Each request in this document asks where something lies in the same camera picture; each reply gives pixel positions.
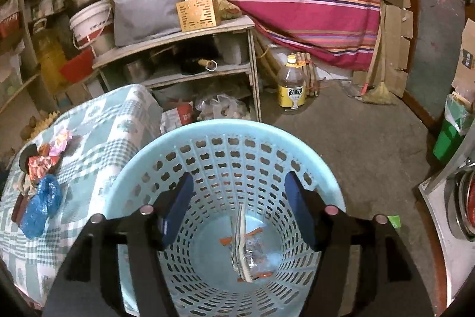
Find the clear orange plastic snack bag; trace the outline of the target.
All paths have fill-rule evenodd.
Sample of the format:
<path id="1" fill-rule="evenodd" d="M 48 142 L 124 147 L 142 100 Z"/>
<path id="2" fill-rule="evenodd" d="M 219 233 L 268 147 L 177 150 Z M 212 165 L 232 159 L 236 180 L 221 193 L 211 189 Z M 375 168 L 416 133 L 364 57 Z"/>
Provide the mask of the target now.
<path id="1" fill-rule="evenodd" d="M 280 260 L 280 252 L 266 226 L 254 227 L 253 220 L 248 226 L 248 219 L 246 204 L 239 203 L 235 214 L 229 218 L 231 235 L 219 239 L 219 243 L 229 250 L 231 266 L 239 283 L 255 283 L 273 277 Z"/>

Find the blue plastic bag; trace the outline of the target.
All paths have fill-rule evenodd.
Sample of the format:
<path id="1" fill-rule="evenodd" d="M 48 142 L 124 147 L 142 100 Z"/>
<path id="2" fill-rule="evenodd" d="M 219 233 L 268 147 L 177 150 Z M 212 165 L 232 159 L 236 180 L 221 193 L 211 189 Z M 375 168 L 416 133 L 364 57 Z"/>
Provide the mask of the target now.
<path id="1" fill-rule="evenodd" d="M 63 192 L 58 179 L 51 174 L 41 178 L 19 226 L 27 239 L 32 240 L 43 234 L 47 220 L 58 213 L 62 200 Z"/>

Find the dark red sandpaper sheet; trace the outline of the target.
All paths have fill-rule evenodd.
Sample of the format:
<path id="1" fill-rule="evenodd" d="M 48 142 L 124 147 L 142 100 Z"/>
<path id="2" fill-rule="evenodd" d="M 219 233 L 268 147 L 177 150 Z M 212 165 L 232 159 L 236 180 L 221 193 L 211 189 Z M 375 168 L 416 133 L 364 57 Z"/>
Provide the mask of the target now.
<path id="1" fill-rule="evenodd" d="M 28 205 L 28 202 L 29 202 L 28 196 L 25 196 L 22 193 L 18 195 L 18 198 L 15 202 L 15 206 L 11 215 L 11 221 L 15 223 L 16 225 L 21 224 L 21 220 L 26 211 L 26 206 Z"/>

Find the light blue laundry basket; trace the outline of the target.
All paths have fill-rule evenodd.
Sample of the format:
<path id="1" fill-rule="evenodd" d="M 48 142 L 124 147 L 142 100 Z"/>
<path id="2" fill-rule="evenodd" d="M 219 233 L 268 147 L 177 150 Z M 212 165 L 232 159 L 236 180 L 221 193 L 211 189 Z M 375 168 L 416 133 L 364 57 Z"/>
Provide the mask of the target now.
<path id="1" fill-rule="evenodd" d="M 140 150 L 105 197 L 104 215 L 129 216 L 184 174 L 194 193 L 173 245 L 159 255 L 168 289 L 181 316 L 297 316 L 320 256 L 303 241 L 286 200 L 284 180 L 297 174 L 326 204 L 345 207 L 325 162 L 301 140 L 270 125 L 211 120 L 166 133 Z M 270 255 L 272 275 L 253 283 L 237 279 L 230 251 L 240 205 L 246 227 Z"/>

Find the red snack packet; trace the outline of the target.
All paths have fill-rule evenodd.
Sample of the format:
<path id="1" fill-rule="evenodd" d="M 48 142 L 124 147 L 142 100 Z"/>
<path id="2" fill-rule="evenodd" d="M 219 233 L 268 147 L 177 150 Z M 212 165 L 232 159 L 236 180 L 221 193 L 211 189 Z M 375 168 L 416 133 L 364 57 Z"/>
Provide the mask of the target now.
<path id="1" fill-rule="evenodd" d="M 32 184 L 37 185 L 46 175 L 56 172 L 60 156 L 31 156 L 28 158 L 28 175 Z"/>

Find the green checkered tablecloth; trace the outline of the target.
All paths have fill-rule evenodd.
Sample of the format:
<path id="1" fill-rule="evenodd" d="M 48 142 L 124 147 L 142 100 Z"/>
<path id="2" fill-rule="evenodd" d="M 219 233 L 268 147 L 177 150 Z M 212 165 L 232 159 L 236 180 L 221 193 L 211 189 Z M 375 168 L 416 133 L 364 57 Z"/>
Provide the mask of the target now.
<path id="1" fill-rule="evenodd" d="M 62 204 L 42 236 L 32 240 L 11 219 L 21 175 L 14 164 L 1 195 L 1 259 L 16 287 L 33 302 L 46 302 L 69 249 L 89 217 L 103 212 L 119 172 L 158 138 L 162 111 L 147 88 L 132 84 L 70 109 L 39 134 L 36 145 L 51 142 L 62 130 L 72 137 L 56 171 Z"/>

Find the orange snack wrapper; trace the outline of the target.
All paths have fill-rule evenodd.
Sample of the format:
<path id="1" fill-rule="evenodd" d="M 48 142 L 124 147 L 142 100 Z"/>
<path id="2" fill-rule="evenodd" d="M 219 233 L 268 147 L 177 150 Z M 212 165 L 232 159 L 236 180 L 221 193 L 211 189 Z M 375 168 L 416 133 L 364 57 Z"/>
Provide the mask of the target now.
<path id="1" fill-rule="evenodd" d="M 49 156 L 50 152 L 50 144 L 49 143 L 43 143 L 39 148 L 38 148 L 38 155 L 39 156 Z"/>

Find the pink snack packet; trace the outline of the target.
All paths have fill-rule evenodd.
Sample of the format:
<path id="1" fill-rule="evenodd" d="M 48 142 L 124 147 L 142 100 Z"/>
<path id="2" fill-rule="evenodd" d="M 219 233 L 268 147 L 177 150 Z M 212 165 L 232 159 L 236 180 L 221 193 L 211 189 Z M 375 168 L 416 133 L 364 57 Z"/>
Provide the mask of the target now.
<path id="1" fill-rule="evenodd" d="M 56 134 L 50 143 L 49 156 L 61 156 L 66 151 L 69 141 L 72 139 L 72 132 L 67 129 L 62 129 Z"/>

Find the yellow egg tray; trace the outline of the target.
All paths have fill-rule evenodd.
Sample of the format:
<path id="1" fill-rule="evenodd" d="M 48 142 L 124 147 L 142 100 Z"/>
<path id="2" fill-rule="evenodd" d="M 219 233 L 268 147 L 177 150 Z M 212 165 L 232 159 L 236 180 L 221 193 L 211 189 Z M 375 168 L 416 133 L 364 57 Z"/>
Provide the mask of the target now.
<path id="1" fill-rule="evenodd" d="M 60 116 L 60 112 L 55 111 L 53 113 L 49 113 L 46 118 L 44 118 L 43 120 L 37 122 L 35 124 L 34 129 L 31 132 L 29 138 L 26 139 L 26 141 L 28 142 L 28 141 L 34 139 L 39 133 L 41 133 L 42 131 L 48 129 L 56 121 L 56 119 L 59 116 Z"/>

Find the broom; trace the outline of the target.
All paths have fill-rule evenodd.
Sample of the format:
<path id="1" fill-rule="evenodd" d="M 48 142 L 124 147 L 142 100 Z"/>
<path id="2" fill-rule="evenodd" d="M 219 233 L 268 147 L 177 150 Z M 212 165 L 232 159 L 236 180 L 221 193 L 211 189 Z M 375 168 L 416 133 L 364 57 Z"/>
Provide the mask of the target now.
<path id="1" fill-rule="evenodd" d="M 386 7 L 382 3 L 380 6 L 380 20 L 379 29 L 376 38 L 373 55 L 370 62 L 370 67 L 366 74 L 365 83 L 363 84 L 360 92 L 360 101 L 365 104 L 372 105 L 394 105 L 395 96 L 389 91 L 386 86 L 386 73 L 387 73 L 387 56 L 386 56 L 386 38 L 385 38 L 385 18 Z M 370 81 L 373 76 L 376 76 L 376 65 L 380 68 L 380 81 L 372 89 L 369 89 Z"/>

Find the green bin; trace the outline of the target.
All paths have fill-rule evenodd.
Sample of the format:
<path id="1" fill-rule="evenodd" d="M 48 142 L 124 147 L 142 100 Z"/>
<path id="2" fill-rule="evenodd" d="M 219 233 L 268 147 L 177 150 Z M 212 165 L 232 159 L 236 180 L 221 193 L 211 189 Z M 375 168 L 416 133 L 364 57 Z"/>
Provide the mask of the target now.
<path id="1" fill-rule="evenodd" d="M 474 107 L 457 92 L 445 100 L 444 117 L 438 139 L 433 148 L 434 156 L 447 164 L 462 143 L 474 121 Z"/>

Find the oil bottle yellow label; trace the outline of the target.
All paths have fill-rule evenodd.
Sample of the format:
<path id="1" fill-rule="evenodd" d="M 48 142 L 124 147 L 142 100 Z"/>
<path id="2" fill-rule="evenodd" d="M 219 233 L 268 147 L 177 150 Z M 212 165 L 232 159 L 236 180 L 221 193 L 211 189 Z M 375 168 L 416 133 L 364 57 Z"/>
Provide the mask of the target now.
<path id="1" fill-rule="evenodd" d="M 278 72 L 278 105 L 285 111 L 297 111 L 305 104 L 307 78 L 303 65 L 297 54 L 289 54 Z"/>

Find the red plastic basket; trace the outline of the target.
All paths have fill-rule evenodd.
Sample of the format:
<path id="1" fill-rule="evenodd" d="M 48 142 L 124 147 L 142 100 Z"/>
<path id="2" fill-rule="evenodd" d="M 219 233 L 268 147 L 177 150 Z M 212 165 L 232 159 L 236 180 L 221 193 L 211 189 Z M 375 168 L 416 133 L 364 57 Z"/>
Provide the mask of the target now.
<path id="1" fill-rule="evenodd" d="M 94 54 L 88 48 L 74 58 L 67 60 L 61 67 L 60 74 L 72 84 L 82 81 L 93 72 Z"/>

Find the low wooden shelf unit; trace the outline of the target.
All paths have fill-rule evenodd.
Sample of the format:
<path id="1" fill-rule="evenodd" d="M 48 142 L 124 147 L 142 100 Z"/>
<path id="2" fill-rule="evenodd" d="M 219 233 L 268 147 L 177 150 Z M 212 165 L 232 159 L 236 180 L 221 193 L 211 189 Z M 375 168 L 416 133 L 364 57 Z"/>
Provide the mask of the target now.
<path id="1" fill-rule="evenodd" d="M 259 81 L 253 40 L 254 22 L 248 16 L 231 19 L 220 26 L 177 32 L 124 47 L 116 47 L 94 59 L 108 90 L 121 83 L 159 89 L 173 84 L 224 75 L 245 74 L 254 103 L 254 119 L 262 120 Z M 244 54 L 237 64 L 228 64 L 217 49 L 219 38 L 231 38 L 228 47 L 245 40 Z"/>

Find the white plastic bucket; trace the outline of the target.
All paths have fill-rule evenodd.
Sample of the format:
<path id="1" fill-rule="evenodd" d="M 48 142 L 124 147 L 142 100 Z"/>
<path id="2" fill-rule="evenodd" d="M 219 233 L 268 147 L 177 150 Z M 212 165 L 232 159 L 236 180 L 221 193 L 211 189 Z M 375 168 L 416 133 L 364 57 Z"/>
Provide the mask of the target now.
<path id="1" fill-rule="evenodd" d="M 75 13 L 69 20 L 72 44 L 79 50 L 90 49 L 94 58 L 115 48 L 113 4 L 101 0 Z"/>

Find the grey fabric cover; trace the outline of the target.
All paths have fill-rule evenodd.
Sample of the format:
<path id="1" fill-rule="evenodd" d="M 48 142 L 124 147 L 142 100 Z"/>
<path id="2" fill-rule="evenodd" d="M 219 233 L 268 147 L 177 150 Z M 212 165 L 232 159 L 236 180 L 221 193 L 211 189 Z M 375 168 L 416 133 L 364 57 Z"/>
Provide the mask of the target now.
<path id="1" fill-rule="evenodd" d="M 183 0 L 113 0 L 114 42 L 124 47 L 180 31 L 176 4 Z"/>

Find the yellow utensil holder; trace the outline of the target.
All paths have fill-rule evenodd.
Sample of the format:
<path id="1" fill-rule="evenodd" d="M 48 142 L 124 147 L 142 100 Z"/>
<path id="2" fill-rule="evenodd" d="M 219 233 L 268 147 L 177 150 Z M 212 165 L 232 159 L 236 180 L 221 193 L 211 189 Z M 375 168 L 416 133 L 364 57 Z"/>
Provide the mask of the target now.
<path id="1" fill-rule="evenodd" d="M 221 24 L 218 0 L 183 0 L 175 6 L 182 32 L 217 27 Z"/>

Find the wall wooden shelf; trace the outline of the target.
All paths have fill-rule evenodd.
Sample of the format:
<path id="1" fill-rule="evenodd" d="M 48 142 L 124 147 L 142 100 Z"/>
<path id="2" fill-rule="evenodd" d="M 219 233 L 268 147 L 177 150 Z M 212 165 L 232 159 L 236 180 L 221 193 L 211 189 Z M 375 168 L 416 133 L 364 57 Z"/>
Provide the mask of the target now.
<path id="1" fill-rule="evenodd" d="M 1 111 L 17 104 L 38 116 L 49 95 L 28 23 L 25 0 L 1 0 Z"/>

